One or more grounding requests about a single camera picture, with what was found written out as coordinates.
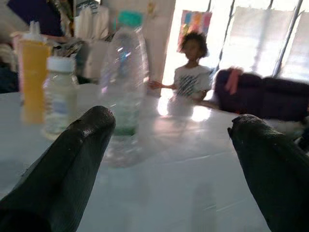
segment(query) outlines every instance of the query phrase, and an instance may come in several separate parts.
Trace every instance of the sofa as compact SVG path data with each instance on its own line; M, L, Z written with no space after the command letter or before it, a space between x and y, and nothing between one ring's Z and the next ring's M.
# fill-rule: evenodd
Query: sofa
M239 76L237 92L231 95L225 89L230 73L220 70L214 78L221 110L282 121L301 121L308 116L309 85L244 73Z

